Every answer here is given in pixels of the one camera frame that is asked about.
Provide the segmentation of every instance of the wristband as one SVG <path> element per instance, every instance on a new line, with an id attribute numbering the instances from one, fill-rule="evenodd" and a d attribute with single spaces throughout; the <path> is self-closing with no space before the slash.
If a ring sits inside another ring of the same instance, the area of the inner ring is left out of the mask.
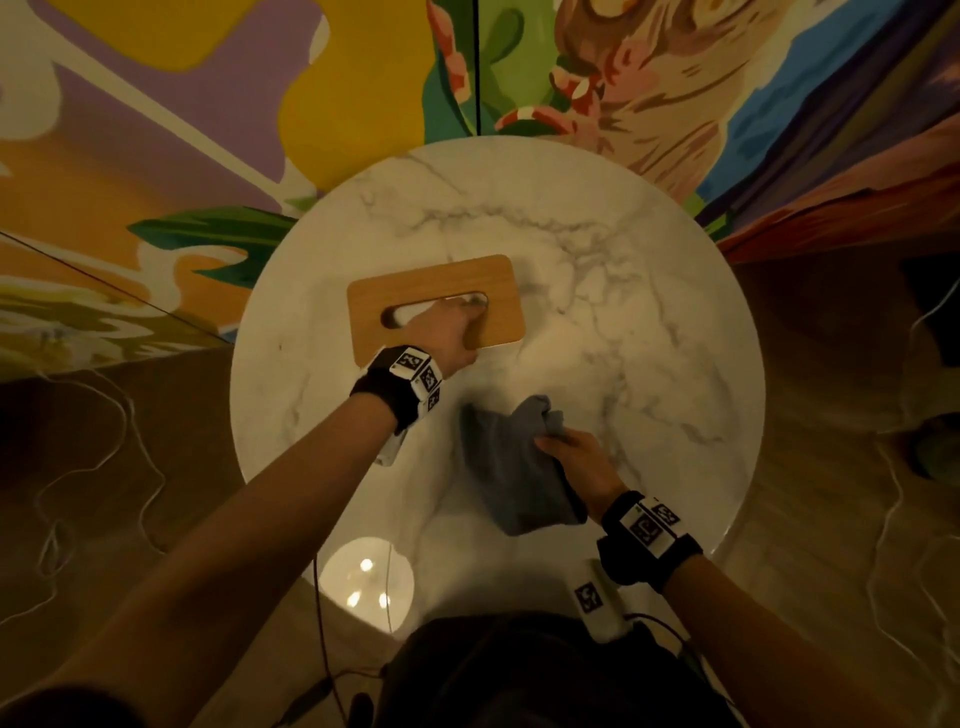
<path id="1" fill-rule="evenodd" d="M 350 394 L 368 392 L 380 397 L 394 413 L 394 435 L 399 435 L 436 406 L 443 380 L 440 367 L 427 352 L 408 346 L 381 348 Z"/>
<path id="2" fill-rule="evenodd" d="M 602 525 L 608 536 L 597 542 L 600 562 L 618 584 L 645 581 L 661 593 L 680 564 L 704 552 L 677 514 L 637 491 L 621 494 Z"/>

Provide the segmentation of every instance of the forearm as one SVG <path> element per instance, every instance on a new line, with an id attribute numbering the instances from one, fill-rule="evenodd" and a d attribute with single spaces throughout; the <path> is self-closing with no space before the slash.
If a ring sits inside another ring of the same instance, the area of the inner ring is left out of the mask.
<path id="1" fill-rule="evenodd" d="M 897 716 L 707 558 L 681 564 L 663 596 L 754 728 L 902 728 Z"/>
<path id="2" fill-rule="evenodd" d="M 156 728 L 189 722 L 323 544 L 395 427 L 380 399 L 351 397 L 178 544 L 50 682 L 101 685 Z"/>

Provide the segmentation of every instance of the person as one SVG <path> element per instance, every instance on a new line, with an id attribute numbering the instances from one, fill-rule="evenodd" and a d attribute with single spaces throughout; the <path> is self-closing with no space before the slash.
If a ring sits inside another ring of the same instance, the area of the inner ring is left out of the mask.
<path id="1" fill-rule="evenodd" d="M 461 300 L 437 302 L 410 321 L 404 340 L 449 378 L 476 360 L 464 334 L 482 313 Z M 396 403 L 373 394 L 376 387 L 354 389 L 177 544 L 99 636 L 8 705 L 0 726 L 188 725 L 398 428 Z M 609 533 L 614 506 L 626 502 L 629 510 L 641 498 L 591 435 L 568 430 L 538 446 L 560 461 L 589 516 Z M 655 586 L 751 726 L 902 726 L 699 549 L 686 551 Z M 426 623 L 387 666 L 375 719 L 383 728 L 675 724 L 737 721 L 645 628 L 598 644 L 581 621 L 546 614 Z"/>

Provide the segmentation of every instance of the painted wall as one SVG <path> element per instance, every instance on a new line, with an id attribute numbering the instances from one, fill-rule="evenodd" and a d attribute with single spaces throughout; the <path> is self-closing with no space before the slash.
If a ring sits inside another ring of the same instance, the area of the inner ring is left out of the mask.
<path id="1" fill-rule="evenodd" d="M 0 6 L 0 378 L 232 340 L 318 196 L 458 136 L 628 166 L 731 261 L 960 226 L 960 0 L 362 5 Z"/>

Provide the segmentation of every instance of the black wrist strap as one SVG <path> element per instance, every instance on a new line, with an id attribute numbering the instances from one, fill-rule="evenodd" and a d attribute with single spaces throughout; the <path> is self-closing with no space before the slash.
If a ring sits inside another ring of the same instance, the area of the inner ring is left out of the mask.
<path id="1" fill-rule="evenodd" d="M 367 392 L 380 397 L 396 417 L 396 431 L 400 434 L 417 421 L 417 409 L 420 401 L 410 387 L 410 382 L 390 374 L 386 369 L 371 369 L 357 379 L 351 395 Z"/>
<path id="2" fill-rule="evenodd" d="M 631 511 L 634 516 L 625 519 Z M 600 560 L 619 584 L 645 581 L 660 593 L 680 564 L 704 552 L 676 514 L 637 491 L 621 494 L 601 523 L 608 538 L 597 542 Z"/>

